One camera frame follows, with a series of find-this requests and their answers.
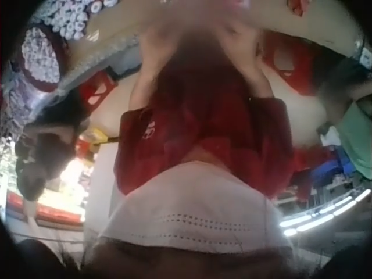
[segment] red shirt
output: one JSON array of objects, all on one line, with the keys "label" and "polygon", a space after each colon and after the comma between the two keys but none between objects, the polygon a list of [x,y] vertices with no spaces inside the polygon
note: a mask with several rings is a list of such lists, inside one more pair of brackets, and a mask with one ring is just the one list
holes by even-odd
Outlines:
[{"label": "red shirt", "polygon": [[283,101],[249,96],[227,68],[185,70],[159,77],[151,104],[121,117],[115,175],[122,193],[180,164],[195,146],[215,155],[269,198],[285,189],[294,169]]}]

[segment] fluorescent light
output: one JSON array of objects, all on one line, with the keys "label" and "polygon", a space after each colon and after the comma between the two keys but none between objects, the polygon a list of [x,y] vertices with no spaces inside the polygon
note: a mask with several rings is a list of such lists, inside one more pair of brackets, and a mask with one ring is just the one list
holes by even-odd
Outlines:
[{"label": "fluorescent light", "polygon": [[333,215],[338,216],[340,214],[343,214],[343,212],[347,211],[348,209],[352,208],[353,206],[356,205],[356,201],[349,202],[347,205],[344,205],[340,209],[336,210]]},{"label": "fluorescent light", "polygon": [[325,222],[328,222],[330,220],[332,220],[334,218],[334,216],[332,214],[329,214],[329,215],[326,215],[324,216],[323,218],[320,218],[316,221],[313,221],[311,223],[308,223],[308,224],[305,224],[305,225],[302,225],[302,226],[299,226],[297,228],[297,231],[307,231],[311,228],[314,228],[314,227],[317,227],[321,224],[324,224]]},{"label": "fluorescent light", "polygon": [[294,225],[294,224],[298,224],[298,223],[302,223],[304,221],[308,221],[311,218],[312,217],[310,215],[305,215],[305,216],[294,218],[294,219],[291,219],[291,220],[288,220],[288,221],[283,221],[283,222],[280,223],[280,226],[281,227],[289,227],[289,226]]},{"label": "fluorescent light", "polygon": [[347,198],[343,199],[342,201],[339,201],[335,203],[335,206],[343,205],[344,203],[347,203],[349,200],[353,199],[351,196],[348,196]]},{"label": "fluorescent light", "polygon": [[325,212],[328,212],[328,211],[331,211],[331,210],[334,210],[336,207],[334,205],[331,205],[325,209],[322,209],[319,211],[320,214],[324,214]]},{"label": "fluorescent light", "polygon": [[355,200],[356,200],[357,202],[360,202],[362,199],[364,199],[366,196],[368,196],[370,192],[371,192],[370,189],[365,190],[363,193],[361,193],[359,196],[357,196],[357,197],[355,198]]},{"label": "fluorescent light", "polygon": [[295,228],[289,228],[284,231],[284,235],[287,237],[291,237],[293,235],[297,234],[297,230]]}]

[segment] face mask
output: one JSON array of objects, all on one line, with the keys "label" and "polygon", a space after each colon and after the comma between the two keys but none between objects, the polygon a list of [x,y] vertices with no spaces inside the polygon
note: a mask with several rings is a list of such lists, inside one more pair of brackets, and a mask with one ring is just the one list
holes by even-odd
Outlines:
[{"label": "face mask", "polygon": [[260,192],[209,164],[176,166],[125,197],[102,237],[209,253],[291,247]]}]

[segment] shirt logo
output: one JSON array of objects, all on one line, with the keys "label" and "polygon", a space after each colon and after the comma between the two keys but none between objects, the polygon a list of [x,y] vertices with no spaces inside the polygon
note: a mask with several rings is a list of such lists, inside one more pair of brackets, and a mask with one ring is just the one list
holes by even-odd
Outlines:
[{"label": "shirt logo", "polygon": [[142,138],[144,140],[147,140],[149,139],[150,137],[152,137],[152,135],[155,133],[155,122],[151,122],[148,126],[147,126],[147,129],[144,133],[144,135],[142,136]]}]

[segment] round basket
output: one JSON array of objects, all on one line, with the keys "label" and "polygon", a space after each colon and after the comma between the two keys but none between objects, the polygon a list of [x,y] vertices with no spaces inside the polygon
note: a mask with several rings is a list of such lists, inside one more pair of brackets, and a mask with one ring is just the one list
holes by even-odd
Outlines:
[{"label": "round basket", "polygon": [[[53,51],[56,53],[56,59],[59,66],[59,81],[57,83],[48,83],[46,81],[36,80],[24,66],[24,57],[22,54],[22,45],[26,32],[32,28],[40,29],[51,43]],[[53,33],[47,26],[42,24],[31,24],[22,36],[22,43],[18,50],[18,63],[27,81],[30,82],[36,89],[42,92],[53,92],[57,89],[61,77],[66,73],[67,69],[67,46],[63,38],[59,34]]]}]

